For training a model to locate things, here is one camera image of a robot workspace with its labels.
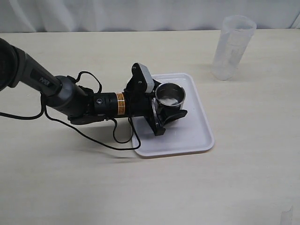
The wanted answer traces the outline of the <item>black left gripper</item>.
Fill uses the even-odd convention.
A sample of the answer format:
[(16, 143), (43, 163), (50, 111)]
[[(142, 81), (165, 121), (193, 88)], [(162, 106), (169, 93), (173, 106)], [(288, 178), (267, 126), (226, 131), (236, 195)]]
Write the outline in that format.
[(127, 103), (126, 114), (132, 117), (143, 116), (155, 136), (163, 135), (164, 127), (162, 125), (185, 117), (187, 110), (163, 110), (161, 114), (161, 125), (161, 122), (158, 121), (156, 110), (154, 109), (155, 90), (161, 83), (153, 79), (153, 91), (151, 93), (145, 93), (147, 84), (138, 62), (133, 64), (131, 72), (132, 77), (124, 89), (124, 96)]

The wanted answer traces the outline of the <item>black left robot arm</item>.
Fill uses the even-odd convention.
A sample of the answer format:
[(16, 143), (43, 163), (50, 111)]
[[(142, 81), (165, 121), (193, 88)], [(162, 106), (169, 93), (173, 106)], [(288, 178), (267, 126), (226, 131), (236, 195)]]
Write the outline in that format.
[(0, 87), (24, 83), (39, 91), (47, 106), (66, 115), (74, 125), (116, 118), (144, 117), (154, 135), (162, 135), (165, 125), (186, 116), (182, 108), (184, 89), (174, 83), (154, 80), (141, 63), (132, 66), (132, 77), (123, 92), (97, 92), (79, 86), (79, 78), (53, 76), (25, 51), (0, 42)]

